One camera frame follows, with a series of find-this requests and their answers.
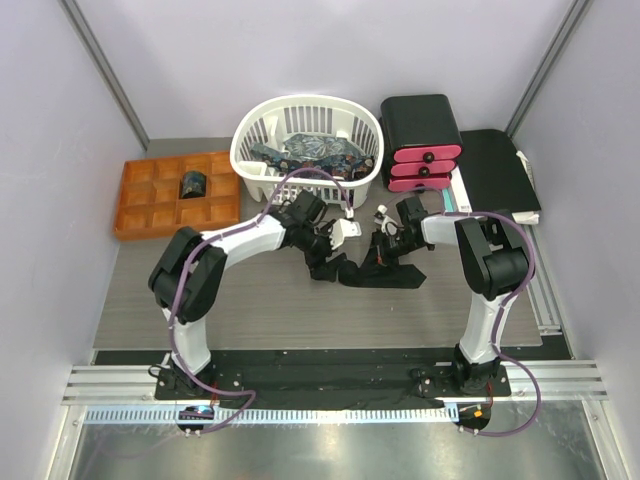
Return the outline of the black tie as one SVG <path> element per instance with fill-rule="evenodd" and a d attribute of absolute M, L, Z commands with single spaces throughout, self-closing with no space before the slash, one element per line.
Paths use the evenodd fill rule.
<path fill-rule="evenodd" d="M 362 273 L 360 265 L 354 261 L 347 261 L 340 269 L 338 281 L 352 288 L 366 289 L 418 289 L 426 280 L 416 266 L 408 272 L 394 272 L 389 265 L 379 273 Z"/>

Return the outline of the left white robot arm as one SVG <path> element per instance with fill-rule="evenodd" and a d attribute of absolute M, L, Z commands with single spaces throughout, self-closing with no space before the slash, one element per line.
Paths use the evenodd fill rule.
<path fill-rule="evenodd" d="M 333 282 L 346 260 L 336 251 L 361 235 L 354 211 L 324 222 L 328 205 L 308 191 L 280 206 L 268 205 L 235 226 L 198 232 L 176 231 L 148 280 L 168 323 L 171 375 L 190 398 L 205 397 L 213 385 L 206 315 L 213 307 L 224 273 L 258 254 L 296 248 L 304 254 L 314 280 Z"/>

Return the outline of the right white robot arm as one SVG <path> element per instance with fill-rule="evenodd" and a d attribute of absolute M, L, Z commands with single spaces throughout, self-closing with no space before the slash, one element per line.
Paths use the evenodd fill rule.
<path fill-rule="evenodd" d="M 454 348 L 451 380 L 472 395 L 488 389 L 501 366 L 501 338 L 513 303 L 535 272 L 532 247 L 511 216 L 492 212 L 430 214 L 417 197 L 396 204 L 399 220 L 378 207 L 378 228 L 355 274 L 365 288 L 417 289 L 426 280 L 400 258 L 438 245 L 458 249 L 464 279 L 472 293 L 469 316 Z"/>

